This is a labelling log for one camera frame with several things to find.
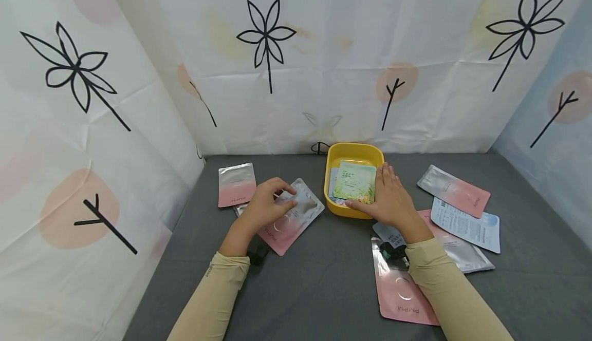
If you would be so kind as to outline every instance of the beige long-sleeve shirt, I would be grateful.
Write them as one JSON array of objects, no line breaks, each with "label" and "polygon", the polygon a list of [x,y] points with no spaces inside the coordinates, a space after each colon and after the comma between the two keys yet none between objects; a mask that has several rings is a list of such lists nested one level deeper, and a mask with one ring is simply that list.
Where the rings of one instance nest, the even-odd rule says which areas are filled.
[{"label": "beige long-sleeve shirt", "polygon": [[[409,274],[428,298],[449,341],[512,340],[436,239],[409,244],[406,254]],[[249,265],[249,258],[216,253],[168,341],[222,341]]]}]

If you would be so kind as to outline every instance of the black clip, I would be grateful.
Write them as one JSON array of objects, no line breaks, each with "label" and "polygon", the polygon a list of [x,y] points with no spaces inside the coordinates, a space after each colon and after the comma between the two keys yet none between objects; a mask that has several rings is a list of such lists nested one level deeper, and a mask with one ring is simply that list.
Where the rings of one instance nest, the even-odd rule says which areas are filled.
[{"label": "black clip", "polygon": [[393,262],[394,266],[400,267],[405,270],[409,268],[409,259],[405,254],[405,244],[402,244],[401,246],[394,248],[393,245],[390,244],[390,242],[383,242],[378,249],[380,250],[380,253],[382,254],[383,258],[390,262]]},{"label": "black clip", "polygon": [[247,256],[251,260],[251,265],[254,267],[259,267],[265,261],[265,256],[269,254],[269,250],[263,246],[257,246],[255,252],[247,251]]}]

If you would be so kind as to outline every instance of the wrist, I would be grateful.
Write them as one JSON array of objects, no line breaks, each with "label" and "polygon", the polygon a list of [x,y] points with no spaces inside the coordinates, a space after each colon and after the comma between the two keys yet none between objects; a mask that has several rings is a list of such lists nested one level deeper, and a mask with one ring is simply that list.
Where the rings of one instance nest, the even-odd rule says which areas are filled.
[{"label": "wrist", "polygon": [[218,252],[227,258],[236,258],[247,255],[247,248],[253,239],[254,232],[249,225],[238,219],[230,226],[226,238],[222,242]]},{"label": "wrist", "polygon": [[434,237],[428,224],[416,212],[409,214],[409,217],[395,228],[401,233],[406,244],[427,241]]}]

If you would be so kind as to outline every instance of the yellow container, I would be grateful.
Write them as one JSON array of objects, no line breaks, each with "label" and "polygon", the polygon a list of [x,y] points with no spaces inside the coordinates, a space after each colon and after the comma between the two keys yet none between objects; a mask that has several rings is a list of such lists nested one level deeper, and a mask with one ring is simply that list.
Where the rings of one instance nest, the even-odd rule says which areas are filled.
[{"label": "yellow container", "polygon": [[328,189],[331,179],[331,168],[339,167],[342,161],[353,162],[363,165],[379,167],[384,163],[384,155],[377,147],[364,145],[363,143],[335,143],[329,148],[327,155],[327,166],[325,167],[325,200],[327,207],[335,215],[357,219],[372,219],[370,216],[348,208],[337,205],[329,199]]}]

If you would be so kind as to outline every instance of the green packet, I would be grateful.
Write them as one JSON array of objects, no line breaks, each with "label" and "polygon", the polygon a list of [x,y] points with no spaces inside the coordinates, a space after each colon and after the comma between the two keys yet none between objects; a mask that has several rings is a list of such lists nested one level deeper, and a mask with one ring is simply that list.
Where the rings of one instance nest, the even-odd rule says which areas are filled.
[{"label": "green packet", "polygon": [[376,167],[342,161],[335,180],[334,197],[358,200],[365,204],[374,202]]}]

